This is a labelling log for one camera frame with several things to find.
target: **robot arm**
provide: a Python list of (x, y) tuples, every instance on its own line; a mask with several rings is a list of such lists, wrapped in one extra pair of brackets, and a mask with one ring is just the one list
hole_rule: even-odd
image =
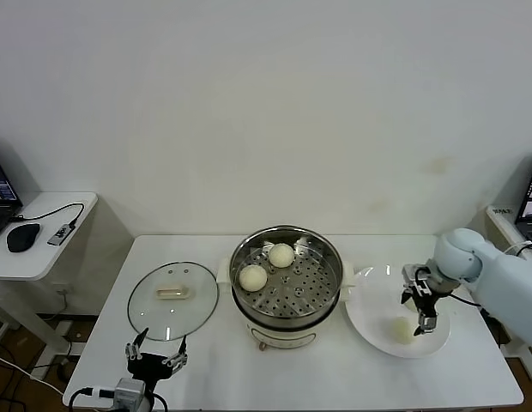
[(436, 302), (461, 284), (475, 300), (532, 347), (532, 262), (505, 255), (469, 229), (438, 238), (433, 259), (403, 267), (402, 303), (413, 299), (419, 313), (415, 335), (436, 327)]

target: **white plate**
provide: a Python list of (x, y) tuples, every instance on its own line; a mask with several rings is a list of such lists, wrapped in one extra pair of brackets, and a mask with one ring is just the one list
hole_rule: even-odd
[(419, 315), (400, 304), (403, 275), (390, 273), (389, 266), (362, 270), (356, 278), (346, 309), (355, 329), (373, 346), (401, 358), (424, 358), (439, 351), (447, 342), (450, 322), (447, 313), (438, 313), (433, 333), (417, 336), (409, 345), (398, 343), (391, 329), (395, 318), (408, 319), (413, 330)]

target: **white table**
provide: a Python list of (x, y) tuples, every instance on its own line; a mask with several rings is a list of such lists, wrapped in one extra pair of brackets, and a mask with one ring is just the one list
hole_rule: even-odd
[[(425, 262), (433, 236), (328, 236), (357, 267)], [(213, 272), (241, 236), (141, 236), (130, 250), (63, 397), (84, 386), (115, 386), (128, 377), (124, 345), (136, 333), (126, 306), (133, 287), (169, 262), (196, 261)], [(421, 360), (380, 352), (353, 329), (337, 307), (330, 326), (311, 345), (260, 352), (246, 333), (229, 293), (209, 321), (188, 336), (186, 367), (156, 391), (170, 409), (394, 410), (463, 409), (518, 404), (523, 395), (477, 309), (455, 300), (451, 335), (439, 352)], [(178, 342), (146, 340), (142, 351), (171, 354)], [(111, 401), (78, 397), (76, 405), (106, 408)]]
[[(77, 219), (76, 229), (60, 246), (47, 245), (46, 242), (62, 225), (70, 223), (77, 216), (81, 210), (80, 207), (74, 206), (37, 221), (11, 223), (0, 234), (0, 308), (6, 312), (3, 313), (3, 318), (6, 315), (9, 320), (14, 319), (16, 323), (24, 325), (45, 342), (47, 349), (39, 358), (39, 363), (50, 363), (46, 362), (48, 358), (56, 353), (66, 354), (70, 344), (61, 333), (55, 332), (33, 312), (31, 307), (23, 302), (9, 282), (4, 281), (37, 281), (46, 276), (87, 218), (96, 204), (97, 197), (96, 194), (90, 192), (40, 192), (21, 194), (21, 200), (25, 206), (19, 214), (25, 217), (43, 215), (69, 203), (85, 205), (85, 209)], [(41, 225), (41, 229), (33, 246), (21, 253), (10, 252), (7, 249), (7, 235), (10, 230), (35, 222)], [(67, 325), (63, 324), (60, 330), (65, 331), (66, 327)], [(39, 375), (44, 373), (46, 370), (41, 368)]]

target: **wooden floor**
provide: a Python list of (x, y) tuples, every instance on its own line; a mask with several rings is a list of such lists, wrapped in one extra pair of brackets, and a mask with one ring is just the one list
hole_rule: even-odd
[[(56, 326), (57, 321), (49, 321), (48, 323), (54, 327)], [(68, 334), (68, 338), (72, 342), (86, 342), (93, 326), (94, 322), (75, 321)], [(506, 338), (495, 336), (495, 339), (502, 340), (502, 343), (504, 343)], [(43, 343), (38, 338), (24, 328), (20, 328), (19, 330), (9, 330), (1, 343), (12, 352), (12, 355), (15, 357), (14, 363), (25, 368), (35, 366), (35, 362), (39, 358), (39, 354), (44, 347)], [(12, 361), (9, 354), (1, 348), (0, 356), (8, 361)], [(519, 360), (508, 360), (508, 363), (511, 370), (514, 372), (517, 382), (522, 388), (525, 401), (519, 406), (502, 408), (500, 410), (506, 412), (532, 412), (532, 383), (529, 381), (527, 373), (523, 369)], [(72, 374), (75, 365), (76, 359), (73, 359), (67, 366), (63, 367), (63, 370), (68, 376)], [(66, 384), (57, 377), (57, 368), (58, 366), (52, 367), (47, 373), (45, 380), (56, 386), (60, 391), (63, 391)], [(21, 378), (21, 376), (23, 375), (17, 371), (13, 374), (11, 370), (0, 367), (0, 393), (5, 390), (3, 397), (12, 398), (13, 392), (15, 392), (14, 399), (24, 402), (27, 405), (27, 412), (65, 412), (68, 410), (62, 405), (62, 399), (55, 391), (25, 377)], [(489, 412), (490, 409), (477, 410), (481, 412)], [(11, 405), (9, 402), (0, 402), (0, 412), (22, 411), (23, 408), (20, 404), (12, 403)]]

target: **glass lid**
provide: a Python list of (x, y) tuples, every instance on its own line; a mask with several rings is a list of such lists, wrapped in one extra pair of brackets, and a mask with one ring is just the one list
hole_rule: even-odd
[(199, 329), (217, 300), (218, 286), (207, 268), (176, 262), (160, 266), (138, 282), (127, 314), (136, 332), (149, 328), (147, 338), (172, 341)]

